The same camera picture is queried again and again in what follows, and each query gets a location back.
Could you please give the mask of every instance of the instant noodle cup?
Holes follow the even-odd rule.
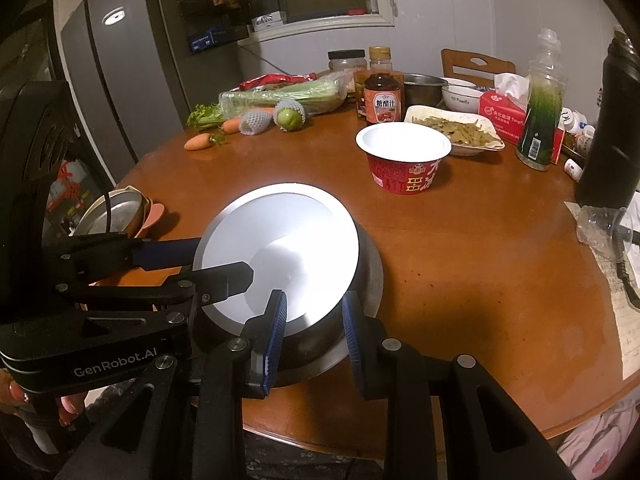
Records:
[[[413,123],[372,124],[359,131],[356,143],[367,153],[374,182],[402,195],[428,189],[451,151],[446,136]]]

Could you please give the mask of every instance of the box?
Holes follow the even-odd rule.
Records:
[[[231,27],[210,27],[201,34],[187,37],[191,52],[199,52],[212,46],[220,46],[233,41],[243,40],[249,36],[246,25],[232,25]]]
[[[280,25],[284,25],[285,23],[287,23],[287,13],[281,10],[272,12],[271,14],[258,16],[257,18],[253,18],[251,20],[251,24],[254,26],[255,32],[264,30],[265,28],[279,27]]]
[[[489,90],[480,96],[478,113],[492,122],[501,139],[512,144],[519,142],[527,114],[522,108],[515,105],[511,99],[498,95],[495,90]],[[562,118],[559,118],[554,136],[554,152],[551,156],[551,162],[554,164],[558,163],[563,138],[564,126]]]

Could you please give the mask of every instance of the wall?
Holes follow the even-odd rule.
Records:
[[[595,118],[602,61],[616,23],[602,0],[396,0],[394,27],[310,32],[241,49],[246,78],[273,72],[324,70],[329,50],[388,44],[394,67],[404,72],[442,74],[443,48],[482,52],[512,60],[526,75],[540,28],[558,33],[569,76],[565,104]]]

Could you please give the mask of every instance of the human hand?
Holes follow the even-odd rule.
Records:
[[[87,392],[61,397],[58,400],[58,416],[61,426],[68,426],[84,411]],[[0,370],[0,411],[18,414],[18,408],[29,403],[29,395],[16,383],[6,370]]]

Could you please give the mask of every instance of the wooden table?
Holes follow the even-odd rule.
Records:
[[[571,429],[638,383],[622,380],[609,290],[563,204],[574,183],[516,159],[514,146],[447,157],[425,193],[398,196],[372,180],[353,109],[297,133],[234,135],[185,152],[181,134],[124,178],[168,214],[161,239],[197,237],[232,200],[302,182],[337,197],[375,241],[385,270],[378,317],[423,354],[474,355],[545,436]],[[121,284],[157,285],[172,271],[136,270]],[[357,395],[348,361],[304,383],[244,402],[251,431],[307,449],[383,458],[384,402]]]

